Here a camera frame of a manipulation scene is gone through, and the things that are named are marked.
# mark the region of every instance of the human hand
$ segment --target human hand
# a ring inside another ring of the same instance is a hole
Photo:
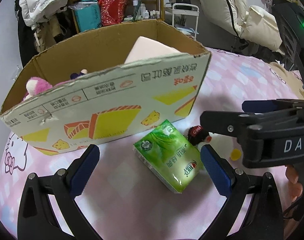
[[[285,176],[289,180],[289,195],[292,202],[294,202],[298,197],[302,195],[303,186],[298,182],[299,175],[293,165],[286,165]]]

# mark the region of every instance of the open cardboard box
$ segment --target open cardboard box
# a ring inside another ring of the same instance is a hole
[[[140,36],[184,53],[124,64]],[[156,20],[83,32],[32,58],[7,95],[0,118],[47,155],[116,140],[165,119],[186,117],[210,57],[200,43]],[[22,102],[29,78],[55,85],[84,68],[89,74]]]

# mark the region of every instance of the plush toy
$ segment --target plush toy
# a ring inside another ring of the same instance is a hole
[[[201,142],[210,143],[212,137],[201,126],[193,126],[188,130],[188,141],[196,146]]]
[[[241,157],[242,157],[242,152],[239,149],[233,149],[233,151],[230,154],[230,159],[233,160],[234,162]]]
[[[79,74],[77,74],[77,73],[71,74],[71,79],[75,79],[75,78],[85,75],[85,74],[87,74],[87,70],[83,69]],[[60,83],[56,84],[55,86],[62,85],[66,82],[67,81],[60,82]],[[47,82],[46,80],[44,80],[42,78],[31,77],[28,80],[28,82],[26,83],[27,93],[26,93],[25,97],[23,98],[23,101],[25,101],[26,99],[29,99],[32,96],[35,96],[39,93],[42,93],[48,89],[51,89],[52,87],[53,86],[49,82]]]

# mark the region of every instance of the red gift bag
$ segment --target red gift bag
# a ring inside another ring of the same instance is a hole
[[[127,0],[99,0],[101,20],[103,26],[121,23]]]

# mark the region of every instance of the green juice carton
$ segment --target green juice carton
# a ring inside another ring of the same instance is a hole
[[[200,152],[165,120],[134,144],[135,153],[174,193],[182,193],[204,166]]]

